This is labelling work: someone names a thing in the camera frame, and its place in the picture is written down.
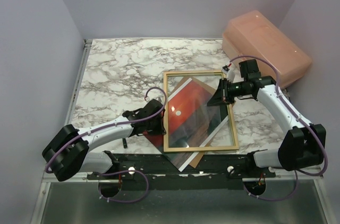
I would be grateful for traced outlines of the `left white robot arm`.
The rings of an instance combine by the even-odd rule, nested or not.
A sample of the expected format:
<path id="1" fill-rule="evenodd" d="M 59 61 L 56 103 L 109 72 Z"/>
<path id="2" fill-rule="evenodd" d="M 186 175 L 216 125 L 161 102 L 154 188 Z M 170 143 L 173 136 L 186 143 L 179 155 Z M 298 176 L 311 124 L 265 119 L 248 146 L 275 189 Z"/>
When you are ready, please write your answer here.
<path id="1" fill-rule="evenodd" d="M 79 172 L 101 173 L 111 179 L 117 175 L 118 166 L 108 151 L 93 150 L 111 141 L 141 136 L 144 133 L 164 135 L 163 113 L 165 107 L 152 99 L 143 108 L 125 111 L 116 119 L 88 128 L 65 125 L 42 151 L 47 162 L 47 172 L 59 182 L 66 181 Z"/>

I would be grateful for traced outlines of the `sunset photo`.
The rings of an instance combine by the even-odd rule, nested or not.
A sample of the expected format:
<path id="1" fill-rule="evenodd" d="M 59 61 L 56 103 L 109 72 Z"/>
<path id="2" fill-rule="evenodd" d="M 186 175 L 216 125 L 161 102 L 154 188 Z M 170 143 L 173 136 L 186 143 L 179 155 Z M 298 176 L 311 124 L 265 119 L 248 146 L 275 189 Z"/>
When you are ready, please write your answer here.
<path id="1" fill-rule="evenodd" d="M 214 88 L 194 77 L 181 78 L 168 99 L 166 135 L 170 148 L 203 148 L 228 123 L 227 107 L 207 106 L 214 93 Z"/>

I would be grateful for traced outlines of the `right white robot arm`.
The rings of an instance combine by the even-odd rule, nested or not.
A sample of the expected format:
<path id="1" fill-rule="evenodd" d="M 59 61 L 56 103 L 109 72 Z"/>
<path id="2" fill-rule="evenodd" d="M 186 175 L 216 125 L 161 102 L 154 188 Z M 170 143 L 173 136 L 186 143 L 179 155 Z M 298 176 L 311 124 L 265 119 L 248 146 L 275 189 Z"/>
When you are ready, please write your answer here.
<path id="1" fill-rule="evenodd" d="M 326 129 L 305 118 L 283 94 L 278 70 L 263 58 L 247 56 L 239 63 L 243 79 L 234 82 L 232 63 L 223 66 L 225 74 L 208 106 L 228 106 L 239 97 L 254 99 L 264 105 L 279 124 L 285 137 L 277 149 L 253 151 L 244 164 L 245 173 L 257 177 L 264 168 L 298 171 L 308 176 L 321 176 L 328 168 L 325 151 Z M 321 171 L 309 173 L 305 169 L 323 165 Z"/>

